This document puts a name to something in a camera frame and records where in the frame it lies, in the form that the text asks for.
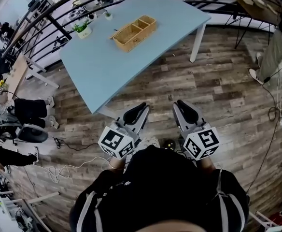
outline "wooden board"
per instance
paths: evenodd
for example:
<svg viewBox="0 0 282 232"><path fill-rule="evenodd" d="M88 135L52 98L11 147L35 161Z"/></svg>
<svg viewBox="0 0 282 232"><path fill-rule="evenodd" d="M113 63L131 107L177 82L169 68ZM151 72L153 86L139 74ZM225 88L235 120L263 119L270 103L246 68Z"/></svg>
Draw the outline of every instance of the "wooden board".
<svg viewBox="0 0 282 232"><path fill-rule="evenodd" d="M21 53L10 71L10 75L7 77L6 84L8 85L8 91L15 93L19 84L23 81L26 76L28 65L24 59L23 54ZM13 98L13 94L8 93L8 99Z"/></svg>

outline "black shorts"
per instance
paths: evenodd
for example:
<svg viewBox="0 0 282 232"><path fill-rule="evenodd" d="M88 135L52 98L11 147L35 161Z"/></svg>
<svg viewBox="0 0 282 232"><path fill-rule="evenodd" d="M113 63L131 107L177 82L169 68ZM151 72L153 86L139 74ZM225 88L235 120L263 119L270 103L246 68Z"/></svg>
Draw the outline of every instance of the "black shorts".
<svg viewBox="0 0 282 232"><path fill-rule="evenodd" d="M14 100L14 115L24 124L34 124L42 128L45 127L45 121L41 118L47 116L47 110L44 100Z"/></svg>

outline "potted plant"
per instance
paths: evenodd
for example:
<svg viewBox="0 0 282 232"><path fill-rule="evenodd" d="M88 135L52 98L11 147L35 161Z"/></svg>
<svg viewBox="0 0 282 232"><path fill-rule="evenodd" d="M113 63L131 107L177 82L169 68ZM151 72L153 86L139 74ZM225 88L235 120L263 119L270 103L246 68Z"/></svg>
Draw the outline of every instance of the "potted plant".
<svg viewBox="0 0 282 232"><path fill-rule="evenodd" d="M106 12L104 13L104 15L105 15L105 17L106 17L106 19L107 19L108 21L111 21L112 18L113 18L113 15L112 15L110 12L108 12L108 11L106 11Z"/></svg>
<svg viewBox="0 0 282 232"><path fill-rule="evenodd" d="M86 20L81 26L77 24L74 25L73 30L77 32L80 39L87 37L92 32L88 24L89 22Z"/></svg>

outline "railing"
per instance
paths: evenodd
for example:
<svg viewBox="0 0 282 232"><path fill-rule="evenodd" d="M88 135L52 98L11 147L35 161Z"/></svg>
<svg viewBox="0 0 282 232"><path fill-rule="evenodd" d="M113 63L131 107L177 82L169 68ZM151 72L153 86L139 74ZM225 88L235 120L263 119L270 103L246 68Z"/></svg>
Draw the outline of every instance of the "railing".
<svg viewBox="0 0 282 232"><path fill-rule="evenodd" d="M96 0L88 0L86 2L83 2L75 7L73 7L70 10L67 10L66 12L64 12L63 14L61 14L60 16L58 16L57 18L53 18L52 13L57 10L60 6L64 5L67 2L70 2L71 0L60 0L59 2L57 2L56 4L54 4L53 6L50 6L49 8L47 8L43 13L41 13L37 18L35 18L23 31L18 32L18 37L16 37L16 39L10 40L10 42L8 43L6 50L3 54L3 58L7 55L7 53L12 53L13 55L17 57L17 55L22 51L24 55L26 55L29 58L33 58L34 56L37 56L39 53L41 53L43 50L45 50L47 47L51 46L52 44L54 44L56 41L66 38L68 41L71 39L71 33L73 33L73 30L71 31L66 31L65 27L71 23L74 23L75 21L86 17L90 14L94 14L95 12L104 10L110 6L116 5L121 3L124 0L119 0L119 1L114 1L112 3L108 3L108 4L104 4L101 7L92 9L91 11L87 11L84 14L80 15L79 17L76 17L72 20L70 20L69 22L60 25L58 23L58 20L61 19L62 17L66 16L67 14L69 14L70 12L72 12L73 10L76 10L78 8L81 8L87 4L89 4L90 2L96 1ZM185 0L184 2L188 3L188 4L193 4L194 6L198 7L199 9L201 9L204 12L207 13L215 13L215 14L227 14L227 15L232 15L234 13L235 10L235 3L229 3L229 2L223 2L220 0ZM217 4L217 5L223 5L223 8L221 9L206 9L205 7L208 4ZM239 15L241 16L246 16L244 13L239 13ZM48 23L46 23L44 26L42 26L40 29L37 29L37 25L40 25L40 22L42 20L47 19ZM49 26L54 25L56 27L56 30L53 30L52 32L48 33L47 35L41 35L41 33L46 30L46 28L48 28ZM32 36L27 40L28 34L30 32L30 30L32 28L35 28L34 32L32 33ZM54 40L52 40L51 42L49 42L48 44L44 45L43 47L41 47L38 51L35 51L34 53L33 50L35 50L35 48L42 43L43 41L45 41L47 38L51 37L53 34L55 34L56 32L61 32L63 35L60 36L59 38L56 38ZM24 43L19 47L18 50L14 50L16 43L22 38L24 37L24 35L26 35ZM34 39L34 44L33 45L29 45L30 42ZM46 52L45 54L43 54L42 56L39 56L37 59L35 59L34 61L39 61L42 58L46 57L47 55L59 50L62 46L64 46L67 42L64 42L62 44L60 44L59 46L53 48L51 51Z"/></svg>

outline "wooden floor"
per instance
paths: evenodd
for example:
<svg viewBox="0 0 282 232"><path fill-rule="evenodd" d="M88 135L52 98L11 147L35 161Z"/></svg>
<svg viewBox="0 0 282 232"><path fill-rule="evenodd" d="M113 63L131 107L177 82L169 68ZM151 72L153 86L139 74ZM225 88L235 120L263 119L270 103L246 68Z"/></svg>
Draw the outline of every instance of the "wooden floor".
<svg viewBox="0 0 282 232"><path fill-rule="evenodd" d="M268 149L276 122L270 122L268 110L273 106L270 95L248 75L249 68L257 68L252 55L264 51L268 44L265 32L247 32L234 50L237 36L235 29L206 28L197 59L189 61L194 35L188 36L172 50L143 71L115 96L109 106L122 109L131 104L147 102L150 115L142 137L155 136L159 140L179 136L179 129L172 115L172 103L187 100L202 109L207 121L216 126L223 142L213 157L215 165L234 173L247 190L260 167ZM58 90L45 86L35 78L27 80L17 95L27 99L46 98L53 95L56 106L50 114L60 123L50 135L64 139L80 148L97 142L111 119L92 115L83 102L62 64L44 74L60 85ZM266 85L276 99L276 78ZM14 149L9 143L6 147ZM26 154L33 151L33 144L20 143L17 148ZM106 156L98 146L80 152L62 146L57 149L52 138L38 145L39 165L63 167L78 166L95 156ZM278 210L282 202L282 127L278 126L271 150L259 177L249 191L251 211L265 215ZM36 206L38 213L47 215L46 223L56 232L70 231L68 215L76 197L88 187L101 172L103 160L96 160L80 169L70 168L70 178L53 183L48 172L39 166L13 168L8 178L18 197L34 198L59 191L60 196ZM247 231L255 231L251 221Z"/></svg>

